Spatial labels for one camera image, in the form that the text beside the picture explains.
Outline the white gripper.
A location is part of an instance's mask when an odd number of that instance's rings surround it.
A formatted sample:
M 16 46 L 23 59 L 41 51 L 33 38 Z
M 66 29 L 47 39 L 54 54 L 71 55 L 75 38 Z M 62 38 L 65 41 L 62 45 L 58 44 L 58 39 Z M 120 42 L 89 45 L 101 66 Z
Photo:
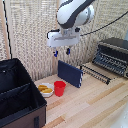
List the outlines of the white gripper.
M 56 29 L 47 33 L 47 45 L 49 47 L 55 47 L 53 54 L 54 57 L 58 56 L 58 50 L 56 47 L 71 46 L 77 44 L 80 38 L 80 29 L 78 27 L 71 29 Z M 70 55 L 71 47 L 68 47 L 66 54 Z

